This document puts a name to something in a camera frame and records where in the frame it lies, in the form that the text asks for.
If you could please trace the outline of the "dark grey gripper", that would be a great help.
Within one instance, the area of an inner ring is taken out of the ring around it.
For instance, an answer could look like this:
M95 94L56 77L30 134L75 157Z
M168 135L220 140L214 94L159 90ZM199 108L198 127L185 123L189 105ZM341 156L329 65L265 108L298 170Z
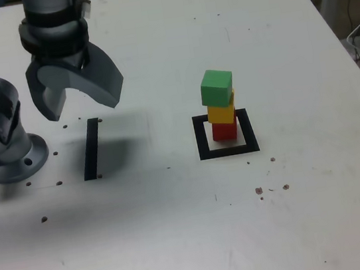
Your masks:
M35 51L25 76L36 108L55 122L60 120L66 89L83 92L97 103L114 108L124 81L111 58L92 43Z

